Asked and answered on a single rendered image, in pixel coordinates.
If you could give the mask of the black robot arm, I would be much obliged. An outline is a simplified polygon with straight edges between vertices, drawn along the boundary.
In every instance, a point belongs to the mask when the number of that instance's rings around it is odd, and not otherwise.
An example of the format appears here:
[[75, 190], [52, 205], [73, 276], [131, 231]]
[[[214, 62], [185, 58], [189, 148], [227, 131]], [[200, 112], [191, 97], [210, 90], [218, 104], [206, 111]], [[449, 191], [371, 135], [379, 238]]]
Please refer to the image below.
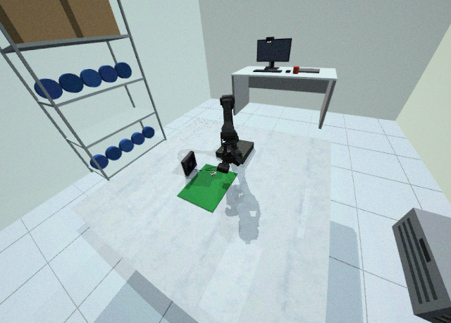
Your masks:
[[[223, 160], [226, 163], [233, 163], [236, 166], [242, 163], [242, 153], [235, 153], [239, 136], [236, 133], [233, 125], [233, 107], [235, 104], [235, 97], [233, 95], [223, 95], [220, 98], [220, 104], [223, 107], [223, 121], [221, 127], [221, 147], [224, 147]], [[225, 141], [223, 143], [223, 141]]]

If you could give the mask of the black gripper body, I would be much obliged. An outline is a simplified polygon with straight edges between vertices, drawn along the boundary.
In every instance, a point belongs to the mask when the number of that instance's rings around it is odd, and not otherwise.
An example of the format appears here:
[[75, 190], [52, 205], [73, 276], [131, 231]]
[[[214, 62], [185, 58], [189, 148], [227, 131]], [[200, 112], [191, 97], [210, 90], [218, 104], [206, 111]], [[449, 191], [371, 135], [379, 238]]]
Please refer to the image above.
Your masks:
[[[222, 157], [221, 159], [223, 160], [223, 155], [224, 155], [224, 150], [222, 152]], [[228, 173], [229, 171], [229, 163], [226, 163], [224, 160], [222, 161], [222, 163], [219, 163], [217, 166], [217, 171], [220, 171], [222, 173]]]

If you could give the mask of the green circuit board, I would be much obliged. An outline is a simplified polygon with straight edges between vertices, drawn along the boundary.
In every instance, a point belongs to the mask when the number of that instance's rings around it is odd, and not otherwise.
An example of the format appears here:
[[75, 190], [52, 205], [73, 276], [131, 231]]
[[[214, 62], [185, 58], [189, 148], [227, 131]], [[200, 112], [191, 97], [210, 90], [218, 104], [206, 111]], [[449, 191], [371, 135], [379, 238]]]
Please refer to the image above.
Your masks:
[[222, 173], [217, 167], [205, 164], [178, 196], [213, 212], [236, 176], [232, 171]]

